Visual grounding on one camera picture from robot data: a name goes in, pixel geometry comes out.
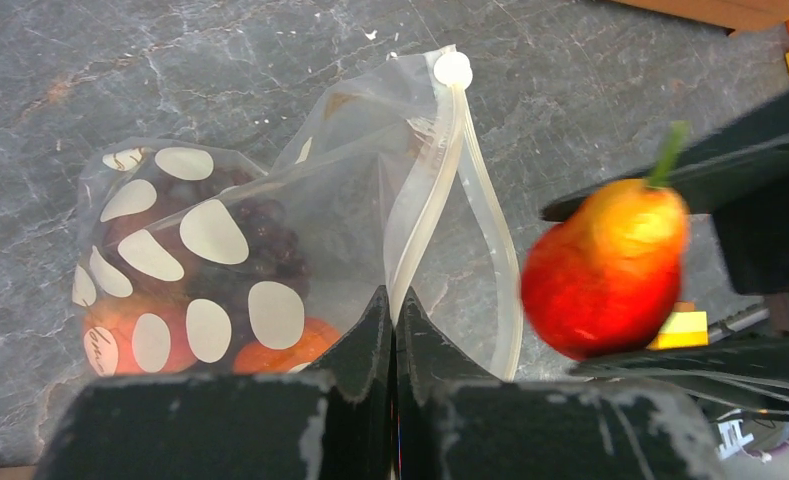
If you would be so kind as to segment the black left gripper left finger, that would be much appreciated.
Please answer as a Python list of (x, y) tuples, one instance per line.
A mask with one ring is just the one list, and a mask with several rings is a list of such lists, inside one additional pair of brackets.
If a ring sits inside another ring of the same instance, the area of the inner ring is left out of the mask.
[(67, 410), (38, 479), (387, 479), (393, 332), (379, 287), (296, 373), (98, 379)]

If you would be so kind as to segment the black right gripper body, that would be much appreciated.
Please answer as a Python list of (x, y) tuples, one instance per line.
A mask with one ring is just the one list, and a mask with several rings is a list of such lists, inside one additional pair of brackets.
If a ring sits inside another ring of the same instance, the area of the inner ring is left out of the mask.
[(789, 335), (789, 192), (754, 192), (712, 220), (733, 290), (763, 297), (775, 329)]

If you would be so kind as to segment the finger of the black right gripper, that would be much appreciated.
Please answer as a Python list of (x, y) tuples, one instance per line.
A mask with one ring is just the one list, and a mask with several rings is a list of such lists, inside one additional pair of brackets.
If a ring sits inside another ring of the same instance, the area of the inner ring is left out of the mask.
[(582, 361), (569, 374), (659, 380), (738, 410), (740, 418), (789, 421), (789, 337), (605, 356)]
[(693, 214), (789, 190), (789, 90), (682, 148), (668, 180)]

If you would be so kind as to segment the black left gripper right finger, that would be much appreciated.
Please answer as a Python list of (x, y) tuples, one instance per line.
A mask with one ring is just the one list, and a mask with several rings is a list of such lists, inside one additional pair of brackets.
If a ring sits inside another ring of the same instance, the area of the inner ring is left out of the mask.
[(505, 382), (408, 292), (394, 330), (401, 479), (721, 479), (711, 428), (653, 380)]

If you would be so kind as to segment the red toy strawberry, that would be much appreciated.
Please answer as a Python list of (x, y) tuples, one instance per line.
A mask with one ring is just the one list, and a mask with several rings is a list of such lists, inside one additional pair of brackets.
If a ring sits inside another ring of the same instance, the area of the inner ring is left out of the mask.
[(669, 175), (689, 126), (672, 123), (653, 170), (610, 182), (534, 243), (520, 300), (537, 336), (575, 361), (645, 349), (681, 291), (690, 210)]

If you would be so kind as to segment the pink toy peach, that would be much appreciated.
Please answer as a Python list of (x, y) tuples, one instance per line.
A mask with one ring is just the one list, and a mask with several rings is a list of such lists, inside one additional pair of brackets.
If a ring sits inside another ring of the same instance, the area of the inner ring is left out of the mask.
[(102, 298), (87, 308), (82, 341), (100, 376), (175, 373), (196, 362), (183, 305), (133, 295)]

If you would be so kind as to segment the dark purple grape bunch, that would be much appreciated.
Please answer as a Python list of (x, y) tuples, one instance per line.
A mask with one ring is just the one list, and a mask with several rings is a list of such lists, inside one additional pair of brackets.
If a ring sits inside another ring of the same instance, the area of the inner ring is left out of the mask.
[(193, 207), (261, 176), (240, 165), (216, 166), (201, 180), (182, 180), (153, 168), (157, 201), (148, 210), (117, 220), (117, 241), (139, 230), (149, 232), (184, 270), (179, 280), (162, 281), (136, 272), (139, 286), (150, 296), (186, 304), (195, 299), (216, 302), (231, 315), (246, 310), (246, 292), (263, 281), (273, 281), (306, 298), (310, 266), (298, 233), (287, 224), (287, 208), (272, 196), (225, 201), (229, 216), (244, 236), (248, 255), (238, 264), (204, 259), (186, 248), (181, 219)]

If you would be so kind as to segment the clear dotted zip top bag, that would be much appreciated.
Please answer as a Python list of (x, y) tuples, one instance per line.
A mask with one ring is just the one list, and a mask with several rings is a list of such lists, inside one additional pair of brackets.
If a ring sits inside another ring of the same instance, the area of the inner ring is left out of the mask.
[(524, 330), (519, 266), (489, 178), (466, 96), (470, 59), (454, 46), (393, 57), (328, 88), (271, 165), (235, 150), (180, 140), (130, 138), (93, 154), (78, 183), (77, 263), (72, 300), (83, 319), (102, 298), (150, 296), (136, 272), (162, 281), (184, 270), (139, 230), (117, 241), (117, 220), (157, 201), (158, 168), (182, 180), (240, 165), (261, 177), (207, 200), (181, 219), (186, 248), (221, 264), (248, 252), (225, 201), (272, 196), (287, 208), (310, 266), (309, 292), (263, 281), (231, 315), (216, 302), (183, 305), (197, 362), (186, 370), (233, 372), (254, 341), (296, 344), (305, 318), (344, 337), (384, 287), (397, 323), (414, 292), (435, 327), (479, 366), (509, 380)]

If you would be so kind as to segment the orange toy pumpkin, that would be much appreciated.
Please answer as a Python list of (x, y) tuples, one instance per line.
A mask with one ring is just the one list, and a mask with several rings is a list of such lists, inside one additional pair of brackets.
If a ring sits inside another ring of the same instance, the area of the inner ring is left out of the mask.
[(318, 359), (341, 337), (335, 327), (316, 317), (306, 317), (299, 341), (287, 349), (276, 350), (254, 341), (236, 355), (232, 371), (236, 374), (297, 372)]

